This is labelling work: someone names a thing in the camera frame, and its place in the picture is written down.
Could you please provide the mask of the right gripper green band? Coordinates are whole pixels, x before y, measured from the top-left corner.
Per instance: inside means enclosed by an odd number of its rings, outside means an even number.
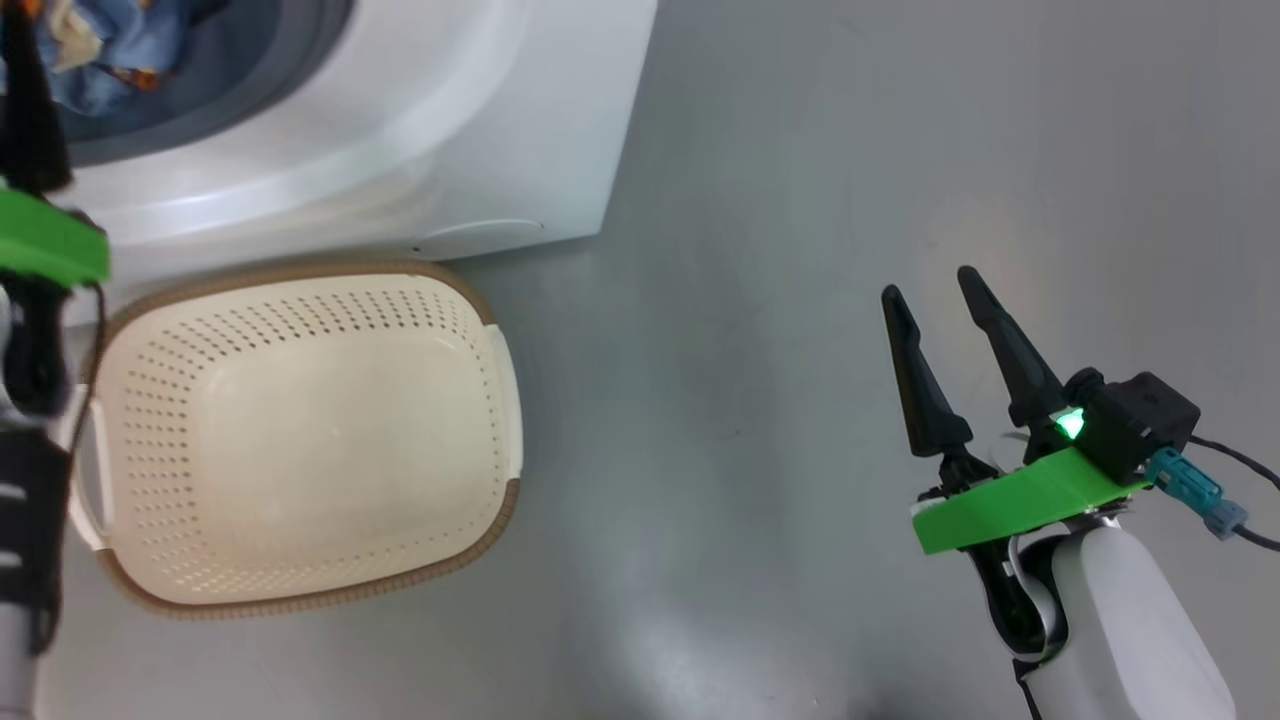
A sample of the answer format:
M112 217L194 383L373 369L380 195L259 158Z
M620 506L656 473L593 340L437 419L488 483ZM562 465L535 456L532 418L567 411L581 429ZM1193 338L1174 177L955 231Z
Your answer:
M998 364L1010 421L1030 427L1061 413L1068 406L1062 383L980 273L960 266L957 283ZM966 452L972 428L940 388L905 297L897 286L888 284L879 300L911 454ZM942 553L1030 533L1147 487L1149 482L1135 478L1119 484L1078 448L1065 448L950 498L920 501L911 507L911 528L924 553Z

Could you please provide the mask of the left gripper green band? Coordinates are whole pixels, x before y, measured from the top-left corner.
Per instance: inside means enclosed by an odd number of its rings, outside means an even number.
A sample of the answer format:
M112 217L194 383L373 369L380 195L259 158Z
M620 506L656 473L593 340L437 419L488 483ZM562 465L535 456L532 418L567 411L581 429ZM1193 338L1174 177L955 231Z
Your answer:
M73 172L24 1L3 3L3 178L12 190L1 208L1 415L52 421L69 395L63 309L78 290L109 279L110 243L96 225L37 199L67 188Z

